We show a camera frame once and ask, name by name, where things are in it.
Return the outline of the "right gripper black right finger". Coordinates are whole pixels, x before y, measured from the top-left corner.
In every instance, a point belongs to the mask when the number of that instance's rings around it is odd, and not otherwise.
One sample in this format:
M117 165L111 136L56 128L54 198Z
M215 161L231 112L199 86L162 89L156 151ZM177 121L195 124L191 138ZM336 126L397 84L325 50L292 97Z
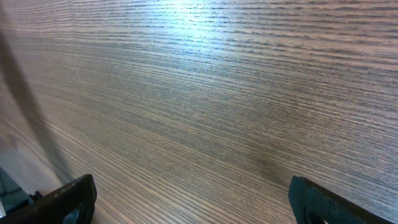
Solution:
M292 177L288 198L298 224L392 224L304 177Z

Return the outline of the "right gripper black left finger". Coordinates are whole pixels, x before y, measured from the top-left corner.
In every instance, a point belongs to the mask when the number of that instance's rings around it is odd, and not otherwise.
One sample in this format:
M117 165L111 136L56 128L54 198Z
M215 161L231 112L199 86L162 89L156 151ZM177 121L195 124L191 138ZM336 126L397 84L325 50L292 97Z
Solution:
M42 195L36 191L9 210L1 224L90 224L95 211L97 191L91 174Z

